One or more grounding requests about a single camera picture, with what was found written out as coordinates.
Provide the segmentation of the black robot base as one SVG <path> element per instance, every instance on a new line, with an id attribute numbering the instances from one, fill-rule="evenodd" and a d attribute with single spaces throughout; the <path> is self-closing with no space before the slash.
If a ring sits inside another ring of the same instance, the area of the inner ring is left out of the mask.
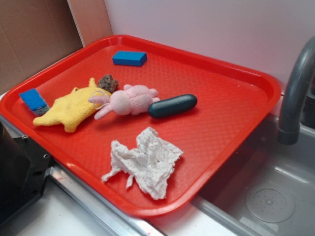
<path id="1" fill-rule="evenodd" d="M 0 125 L 0 226 L 43 195 L 51 154 L 30 137 L 13 138 Z"/>

